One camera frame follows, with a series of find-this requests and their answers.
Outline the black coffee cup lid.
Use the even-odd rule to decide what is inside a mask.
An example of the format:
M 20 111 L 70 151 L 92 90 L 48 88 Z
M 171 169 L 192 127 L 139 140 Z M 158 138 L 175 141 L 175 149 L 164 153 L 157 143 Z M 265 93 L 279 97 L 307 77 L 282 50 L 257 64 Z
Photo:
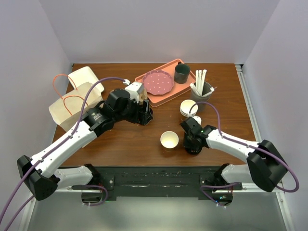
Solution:
M 184 149 L 187 153 L 192 154 L 192 155 L 197 155 L 202 151 L 202 146 L 196 146 L 194 144 L 186 144 L 184 145 Z

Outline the single brown paper cup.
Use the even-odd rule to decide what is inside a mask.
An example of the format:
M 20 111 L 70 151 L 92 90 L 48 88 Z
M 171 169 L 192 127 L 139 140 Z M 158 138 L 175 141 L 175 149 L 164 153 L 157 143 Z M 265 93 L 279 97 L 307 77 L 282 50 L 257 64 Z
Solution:
M 172 150 L 177 147 L 179 137 L 173 131 L 165 131 L 160 137 L 160 143 L 165 149 Z

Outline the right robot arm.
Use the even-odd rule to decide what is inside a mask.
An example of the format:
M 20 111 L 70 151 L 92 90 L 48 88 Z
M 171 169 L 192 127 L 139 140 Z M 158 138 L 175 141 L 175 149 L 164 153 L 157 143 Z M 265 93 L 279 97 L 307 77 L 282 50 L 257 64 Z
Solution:
M 228 153 L 244 162 L 242 165 L 223 164 L 206 180 L 211 187 L 226 189 L 233 183 L 254 183 L 271 192 L 287 173 L 286 162 L 268 140 L 247 141 L 230 136 L 218 128 L 202 127 L 193 117 L 181 122 L 184 130 L 183 147 L 190 154 L 199 154 L 203 148 Z

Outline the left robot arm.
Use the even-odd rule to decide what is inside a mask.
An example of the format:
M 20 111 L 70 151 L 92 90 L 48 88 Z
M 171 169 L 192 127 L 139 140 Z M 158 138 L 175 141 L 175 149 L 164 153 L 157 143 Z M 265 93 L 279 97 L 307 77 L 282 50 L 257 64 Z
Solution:
M 40 153 L 17 160 L 20 177 L 38 200 L 51 196 L 57 189 L 85 185 L 89 189 L 101 183 L 100 173 L 91 164 L 76 168 L 60 169 L 60 165 L 115 123 L 127 121 L 147 125 L 153 119 L 153 111 L 147 97 L 128 89 L 112 91 L 106 101 L 90 108 L 73 127 L 52 145 Z

